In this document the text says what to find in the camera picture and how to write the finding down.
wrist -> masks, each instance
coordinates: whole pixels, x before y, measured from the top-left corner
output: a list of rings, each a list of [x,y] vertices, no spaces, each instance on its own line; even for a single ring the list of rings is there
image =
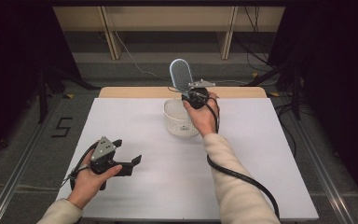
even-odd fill
[[[75,192],[72,191],[69,194],[68,198],[66,199],[68,202],[76,206],[77,208],[83,210],[83,208],[89,203],[90,200],[81,197],[81,195],[77,195]]]
[[[200,131],[200,134],[201,134],[202,137],[204,137],[208,133],[216,133],[216,131],[215,130],[202,130],[202,131]]]

person's left hand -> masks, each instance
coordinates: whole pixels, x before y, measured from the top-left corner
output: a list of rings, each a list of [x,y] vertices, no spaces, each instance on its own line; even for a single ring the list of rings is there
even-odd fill
[[[94,149],[87,154],[86,158],[82,161],[82,164],[90,165],[90,159],[93,152]],[[103,182],[116,175],[121,168],[121,165],[117,165],[100,175],[94,174],[90,168],[80,171],[77,174],[75,188],[66,200],[76,207],[83,209],[98,193]]]

white table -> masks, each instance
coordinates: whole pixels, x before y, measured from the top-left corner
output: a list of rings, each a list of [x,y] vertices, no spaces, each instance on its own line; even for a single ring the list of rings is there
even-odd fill
[[[97,98],[68,167],[101,136],[123,140],[115,160],[142,154],[132,176],[113,177],[84,209],[83,217],[111,220],[218,220],[211,168],[201,137],[181,139],[165,128],[169,98]],[[268,98],[219,99],[220,134],[242,164],[275,197],[282,221],[318,218],[272,103]],[[57,198],[66,198],[70,186]]]

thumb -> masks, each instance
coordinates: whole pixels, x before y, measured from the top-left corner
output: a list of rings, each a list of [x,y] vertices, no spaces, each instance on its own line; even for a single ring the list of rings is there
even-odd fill
[[[122,165],[116,165],[112,168],[110,168],[109,170],[107,170],[105,173],[101,174],[100,177],[103,179],[103,181],[109,179],[110,177],[115,176],[116,174],[118,174],[118,172],[120,172],[120,170],[123,168]]]
[[[189,113],[192,109],[194,110],[193,106],[191,106],[191,104],[186,100],[183,101],[183,106],[185,107],[185,110],[187,110],[187,112]]]

person's right hand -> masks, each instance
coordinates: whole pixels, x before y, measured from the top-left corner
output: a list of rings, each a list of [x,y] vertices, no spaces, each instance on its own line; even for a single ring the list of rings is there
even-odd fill
[[[219,106],[216,103],[216,93],[210,91],[209,98],[213,99],[208,100],[208,105],[213,109],[216,116],[219,117],[220,111]],[[183,101],[183,106],[187,110],[188,115],[191,117],[191,122],[194,127],[199,130],[202,137],[208,133],[216,133],[214,116],[206,105],[200,109],[194,109],[189,102]]]

